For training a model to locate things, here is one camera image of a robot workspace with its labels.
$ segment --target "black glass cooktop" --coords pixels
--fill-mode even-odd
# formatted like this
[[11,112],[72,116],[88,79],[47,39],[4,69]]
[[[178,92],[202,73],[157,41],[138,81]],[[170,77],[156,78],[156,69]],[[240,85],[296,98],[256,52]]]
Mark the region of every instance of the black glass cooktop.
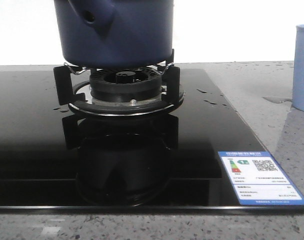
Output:
[[59,106],[50,70],[0,71],[0,212],[304,212],[239,204],[218,152],[266,149],[203,70],[181,84],[170,114],[103,121]]

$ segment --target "gas burner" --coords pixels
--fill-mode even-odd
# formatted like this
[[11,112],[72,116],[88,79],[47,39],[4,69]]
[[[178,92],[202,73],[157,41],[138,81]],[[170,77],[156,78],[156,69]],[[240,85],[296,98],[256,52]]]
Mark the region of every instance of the gas burner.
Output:
[[59,66],[54,77],[60,105],[84,117],[138,117],[169,113],[183,102],[180,68],[167,66],[91,69],[89,81],[72,87],[71,73],[82,68]]

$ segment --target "blue pot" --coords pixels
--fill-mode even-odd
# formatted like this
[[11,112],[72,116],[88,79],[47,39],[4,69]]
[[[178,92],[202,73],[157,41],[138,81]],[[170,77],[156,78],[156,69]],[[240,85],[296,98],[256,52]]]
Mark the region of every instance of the blue pot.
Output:
[[89,68],[132,68],[172,54],[173,0],[54,0],[64,58]]

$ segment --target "white wall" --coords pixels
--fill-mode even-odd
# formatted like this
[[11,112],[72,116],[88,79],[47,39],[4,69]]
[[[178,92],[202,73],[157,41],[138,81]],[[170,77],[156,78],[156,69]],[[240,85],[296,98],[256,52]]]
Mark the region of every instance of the white wall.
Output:
[[[174,1],[175,62],[294,59],[304,0]],[[53,0],[0,0],[0,65],[63,62]]]

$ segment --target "pot handle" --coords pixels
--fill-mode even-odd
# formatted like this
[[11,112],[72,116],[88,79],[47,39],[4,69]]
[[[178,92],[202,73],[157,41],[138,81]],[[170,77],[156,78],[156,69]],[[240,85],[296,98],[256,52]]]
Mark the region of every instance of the pot handle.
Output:
[[115,6],[113,0],[68,0],[73,10],[83,22],[100,30],[113,20]]

